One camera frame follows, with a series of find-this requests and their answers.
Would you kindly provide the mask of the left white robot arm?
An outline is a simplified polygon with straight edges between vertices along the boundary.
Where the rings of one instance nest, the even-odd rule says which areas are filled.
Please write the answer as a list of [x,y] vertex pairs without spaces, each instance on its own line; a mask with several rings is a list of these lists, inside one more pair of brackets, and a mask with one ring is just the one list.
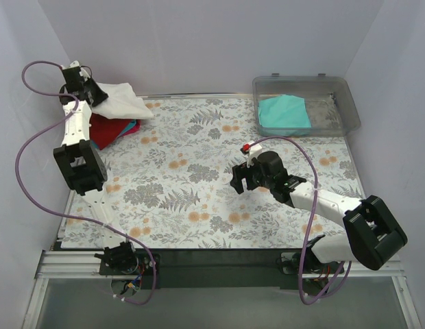
[[123,229],[109,205],[106,182],[106,166],[90,139],[92,107],[107,100],[91,74],[78,61],[62,66],[65,85],[61,93],[72,94],[73,98],[59,96],[66,117],[64,138],[60,147],[53,151],[56,163],[68,187],[86,202],[92,218],[102,225],[99,233],[104,242],[102,254],[96,254],[109,268],[124,274],[138,269],[139,258],[133,245],[117,232]]

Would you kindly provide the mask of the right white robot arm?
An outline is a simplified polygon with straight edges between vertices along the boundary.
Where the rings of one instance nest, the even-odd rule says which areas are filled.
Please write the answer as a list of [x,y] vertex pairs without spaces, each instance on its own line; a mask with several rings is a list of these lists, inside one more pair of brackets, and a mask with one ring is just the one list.
[[267,188],[277,202],[314,212],[345,230],[343,236],[323,236],[308,243],[303,263],[309,271],[316,273],[328,263],[343,261],[376,271],[407,244],[407,235],[381,198],[358,199],[317,190],[304,178],[288,174],[276,152],[249,145],[242,152],[247,161],[233,167],[230,182],[237,193]]

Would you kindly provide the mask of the white Coca-Cola t-shirt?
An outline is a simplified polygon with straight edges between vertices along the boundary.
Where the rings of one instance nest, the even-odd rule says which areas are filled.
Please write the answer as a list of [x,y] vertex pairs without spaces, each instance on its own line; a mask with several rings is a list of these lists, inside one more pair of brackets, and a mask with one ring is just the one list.
[[97,85],[108,98],[92,109],[107,119],[148,120],[154,118],[152,111],[145,105],[141,97],[137,97],[129,83]]

